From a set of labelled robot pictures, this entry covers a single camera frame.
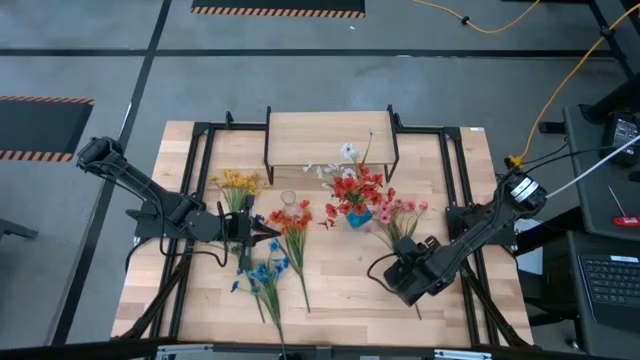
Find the keyboard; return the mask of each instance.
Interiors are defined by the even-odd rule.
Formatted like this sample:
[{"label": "keyboard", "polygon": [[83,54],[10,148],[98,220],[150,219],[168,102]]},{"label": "keyboard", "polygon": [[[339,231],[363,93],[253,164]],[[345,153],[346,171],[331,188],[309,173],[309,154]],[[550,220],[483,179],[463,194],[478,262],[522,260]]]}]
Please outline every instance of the keyboard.
[{"label": "keyboard", "polygon": [[638,258],[582,255],[580,260],[592,302],[640,307]]}]

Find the wire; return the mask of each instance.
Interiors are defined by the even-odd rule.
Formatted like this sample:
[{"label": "wire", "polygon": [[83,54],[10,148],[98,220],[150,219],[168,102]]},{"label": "wire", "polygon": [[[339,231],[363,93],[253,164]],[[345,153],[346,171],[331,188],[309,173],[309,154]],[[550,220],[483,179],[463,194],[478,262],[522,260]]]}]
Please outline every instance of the wire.
[{"label": "wire", "polygon": [[566,136],[564,137],[564,141],[565,141],[564,145],[562,145],[558,150],[553,151],[553,152],[550,152],[550,153],[548,153],[547,155],[541,156],[541,157],[539,157],[539,158],[537,158],[537,159],[529,160],[529,161],[525,161],[525,162],[523,162],[523,163],[522,163],[522,165],[532,164],[532,163],[534,163],[534,162],[538,162],[538,161],[540,161],[540,160],[544,160],[544,159],[546,159],[546,158],[548,158],[548,157],[551,157],[551,156],[553,156],[553,155],[555,155],[555,154],[559,153],[560,151],[564,150],[564,148],[566,148],[567,146],[569,146],[569,139],[568,139]]},{"label": "wire", "polygon": [[398,295],[398,293],[397,293],[397,292],[395,292],[395,291],[393,291],[393,290],[389,289],[389,288],[387,287],[387,285],[385,285],[382,281],[380,281],[380,279],[378,279],[378,278],[374,277],[373,275],[371,275],[371,270],[373,270],[373,267],[374,267],[374,266],[376,266],[380,261],[382,261],[382,260],[384,260],[384,259],[386,259],[386,258],[392,257],[392,256],[394,256],[394,255],[396,255],[396,253],[395,253],[395,252],[392,252],[392,253],[390,253],[390,254],[387,254],[387,255],[381,256],[381,257],[377,258],[374,262],[372,262],[372,263],[371,263],[371,266],[369,266],[369,269],[367,269],[367,277],[368,277],[369,279],[371,279],[371,280],[373,280],[373,281],[377,282],[378,284],[380,284],[380,286],[382,286],[382,288],[383,288],[383,289],[385,289],[385,290],[387,290],[388,292],[390,292],[390,293],[392,293],[392,294],[394,294],[394,295]]},{"label": "wire", "polygon": [[575,156],[575,155],[580,155],[580,154],[584,154],[584,153],[588,153],[588,152],[600,151],[600,150],[606,150],[606,149],[614,149],[614,148],[615,148],[615,146],[603,146],[603,147],[594,148],[594,149],[579,150],[579,151],[570,152],[570,153],[567,153],[567,154],[564,154],[564,155],[561,155],[561,156],[557,156],[557,157],[555,157],[553,159],[549,159],[549,160],[547,160],[547,161],[545,161],[545,162],[543,162],[541,164],[538,164],[538,165],[528,169],[526,171],[526,174],[532,172],[533,170],[536,170],[539,167],[545,166],[545,165],[550,164],[550,163],[552,163],[554,161],[557,161],[557,160],[561,160],[561,159],[567,158],[569,156]]},{"label": "wire", "polygon": [[[618,25],[622,22],[622,20],[624,20],[627,16],[629,16],[631,13],[633,13],[638,9],[640,9],[640,4],[635,5],[634,7],[629,9],[629,11],[627,11],[621,17],[619,17],[618,20],[616,20],[613,24],[611,24],[611,26],[609,26],[609,30],[614,30],[616,27],[618,27]],[[560,92],[560,90],[562,90],[564,86],[567,84],[567,82],[569,82],[569,80],[573,77],[573,75],[576,72],[578,72],[578,70],[580,70],[582,65],[584,65],[584,63],[589,58],[589,56],[591,56],[591,54],[596,50],[598,46],[600,46],[600,44],[602,44],[603,41],[604,41],[604,36],[601,36],[600,39],[598,39],[598,41],[596,41],[595,44],[593,44],[591,49],[589,49],[589,51],[587,51],[587,53],[582,57],[580,62],[578,62],[578,65],[576,65],[576,67],[573,68],[573,70],[569,73],[569,75],[567,75],[567,77],[564,78],[564,80],[562,80],[562,83],[560,83],[560,86],[558,86],[558,88],[556,88],[556,90],[553,92],[553,95],[551,95],[551,98],[549,99],[549,101],[547,101],[547,103],[542,108],[542,111],[538,115],[538,118],[536,119],[535,123],[533,123],[533,127],[529,132],[529,137],[527,138],[527,145],[525,146],[522,154],[520,154],[519,156],[509,155],[509,160],[511,160],[511,162],[515,166],[522,165],[522,160],[524,160],[524,158],[529,154],[529,149],[531,148],[531,141],[533,140],[533,135],[536,132],[536,128],[538,127],[538,124],[540,123],[540,120],[542,119],[544,114],[549,109],[549,106],[553,103],[555,98],[558,96],[558,93]]]},{"label": "wire", "polygon": [[633,138],[631,141],[627,142],[626,144],[624,144],[620,148],[616,149],[611,154],[607,155],[604,159],[598,161],[595,165],[593,165],[591,168],[589,168],[589,170],[583,172],[577,178],[569,181],[566,185],[564,185],[560,189],[558,189],[558,190],[552,192],[551,194],[547,195],[547,199],[551,199],[552,197],[558,195],[559,193],[561,193],[562,191],[567,189],[569,186],[571,186],[571,185],[577,183],[578,181],[582,180],[585,176],[589,175],[593,170],[597,169],[600,165],[602,165],[605,162],[609,161],[609,159],[611,159],[612,157],[616,156],[618,153],[620,153],[624,149],[628,148],[629,146],[631,146],[631,144],[635,143],[638,140],[640,140],[640,135],[636,136],[635,138]]},{"label": "wire", "polygon": [[458,14],[457,12],[451,10],[450,8],[448,8],[446,6],[433,4],[433,3],[422,1],[422,0],[412,0],[412,1],[415,2],[415,3],[418,3],[418,4],[427,5],[427,6],[431,6],[433,8],[436,8],[436,9],[440,9],[440,10],[446,11],[449,14],[451,14],[451,15],[457,17],[458,19],[462,20],[465,25],[469,25],[472,29],[474,29],[474,30],[476,30],[478,32],[481,32],[483,34],[487,34],[487,35],[498,34],[498,33],[501,33],[503,31],[507,30],[508,28],[512,27],[513,25],[518,23],[518,21],[522,20],[522,18],[525,17],[529,13],[529,11],[533,10],[533,8],[536,7],[540,3],[540,0],[536,0],[536,2],[534,2],[531,6],[529,6],[529,8],[527,10],[525,10],[525,12],[522,13],[522,15],[518,16],[515,20],[513,20],[512,22],[508,23],[507,25],[505,25],[505,26],[503,26],[503,27],[501,27],[499,29],[496,29],[496,30],[485,30],[485,29],[479,28],[476,25],[474,25],[468,19],[468,17],[462,16],[462,15]]}]

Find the gray floor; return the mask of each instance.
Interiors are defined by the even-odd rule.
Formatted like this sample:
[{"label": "gray floor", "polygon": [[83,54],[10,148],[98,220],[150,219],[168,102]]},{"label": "gray floor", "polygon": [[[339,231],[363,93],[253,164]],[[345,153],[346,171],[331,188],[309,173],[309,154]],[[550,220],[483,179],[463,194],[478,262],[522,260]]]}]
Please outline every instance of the gray floor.
[{"label": "gray floor", "polygon": [[[474,21],[497,27],[526,4],[450,1]],[[89,4],[64,0],[0,3],[0,48],[146,48],[161,1]],[[174,0],[160,48],[584,49],[598,27],[586,6],[541,5],[512,31],[480,36],[447,14],[410,2],[367,1],[356,20],[206,17]],[[118,136],[140,70],[139,57],[0,57],[0,94],[96,99],[85,131]],[[156,58],[127,158],[150,173],[168,120],[263,121],[267,105],[283,111],[377,110],[393,104],[406,124],[486,128],[497,171],[519,153],[538,112],[575,59],[383,57]],[[599,99],[624,81],[612,61],[587,63],[549,110]],[[537,135],[531,156],[562,144]],[[0,348],[48,341],[100,183],[72,164],[0,162],[0,217],[40,229],[36,240],[0,244]],[[568,162],[536,173],[548,189],[572,178]],[[542,218],[577,202],[554,198]],[[139,201],[117,191],[111,202],[69,341],[105,340],[124,279],[134,223],[124,209]],[[565,328],[536,329],[538,345],[563,347]]]}]

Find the blue vase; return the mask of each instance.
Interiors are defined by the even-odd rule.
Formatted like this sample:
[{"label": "blue vase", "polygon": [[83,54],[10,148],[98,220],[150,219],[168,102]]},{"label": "blue vase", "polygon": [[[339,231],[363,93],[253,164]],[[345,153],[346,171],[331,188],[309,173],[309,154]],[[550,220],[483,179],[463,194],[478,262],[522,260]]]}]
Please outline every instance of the blue vase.
[{"label": "blue vase", "polygon": [[371,211],[369,211],[369,209],[367,209],[367,211],[362,215],[356,215],[356,213],[351,210],[349,215],[347,215],[347,221],[352,228],[357,229],[360,226],[364,225],[367,221],[371,220],[372,217],[373,214],[371,214]]}]

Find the hazard tape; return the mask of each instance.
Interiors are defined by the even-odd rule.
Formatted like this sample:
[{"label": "hazard tape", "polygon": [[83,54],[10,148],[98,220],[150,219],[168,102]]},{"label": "hazard tape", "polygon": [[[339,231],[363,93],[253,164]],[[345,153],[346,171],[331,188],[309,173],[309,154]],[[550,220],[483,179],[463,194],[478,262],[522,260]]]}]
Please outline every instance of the hazard tape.
[{"label": "hazard tape", "polygon": [[89,98],[56,98],[41,96],[0,96],[0,101],[35,101],[35,102],[51,102],[51,103],[69,103],[69,104],[89,104],[95,105],[95,101]]},{"label": "hazard tape", "polygon": [[0,150],[0,160],[67,162],[71,161],[71,158],[72,153]]},{"label": "hazard tape", "polygon": [[259,8],[232,8],[232,7],[194,7],[192,14],[204,15],[253,15],[253,16],[299,16],[299,17],[330,17],[342,19],[362,19],[364,11],[337,11],[337,10],[307,10],[307,9],[259,9]]}]

